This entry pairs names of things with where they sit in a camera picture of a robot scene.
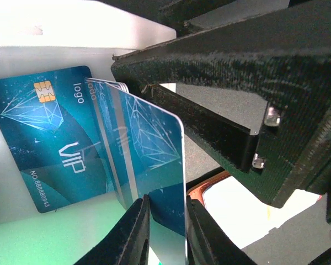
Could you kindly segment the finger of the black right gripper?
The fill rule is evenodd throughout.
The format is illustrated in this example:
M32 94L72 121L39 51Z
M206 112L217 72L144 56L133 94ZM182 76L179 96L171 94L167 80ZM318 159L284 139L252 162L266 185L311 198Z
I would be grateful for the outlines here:
M167 1L178 37L118 56L131 93L262 202L331 192L331 1Z

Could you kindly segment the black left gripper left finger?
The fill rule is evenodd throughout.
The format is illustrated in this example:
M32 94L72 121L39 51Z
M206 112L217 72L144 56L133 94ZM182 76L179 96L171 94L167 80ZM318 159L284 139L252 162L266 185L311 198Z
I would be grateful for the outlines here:
M135 200L110 232L76 264L147 264L150 214L149 196Z

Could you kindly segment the brown leather card holder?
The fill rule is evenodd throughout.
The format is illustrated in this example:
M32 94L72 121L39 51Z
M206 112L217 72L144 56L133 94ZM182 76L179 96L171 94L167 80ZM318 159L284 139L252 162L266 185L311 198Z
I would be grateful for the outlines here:
M322 195L296 189L282 208L276 208L261 202L222 168L190 181L186 189L240 249L269 240L323 249L331 246Z

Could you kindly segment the white bin with blue cards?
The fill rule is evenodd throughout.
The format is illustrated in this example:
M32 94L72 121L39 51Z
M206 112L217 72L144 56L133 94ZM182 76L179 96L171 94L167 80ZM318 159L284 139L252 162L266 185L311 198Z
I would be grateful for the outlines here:
M174 29L97 1L0 1L0 78L86 65L113 79L113 55ZM0 131L0 264L74 264L124 214L114 194L40 214Z

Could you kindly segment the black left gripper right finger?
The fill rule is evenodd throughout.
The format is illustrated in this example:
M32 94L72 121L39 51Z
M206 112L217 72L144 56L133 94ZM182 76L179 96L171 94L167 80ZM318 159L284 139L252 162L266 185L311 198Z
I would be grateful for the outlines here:
M197 199L186 199L188 264L255 264Z

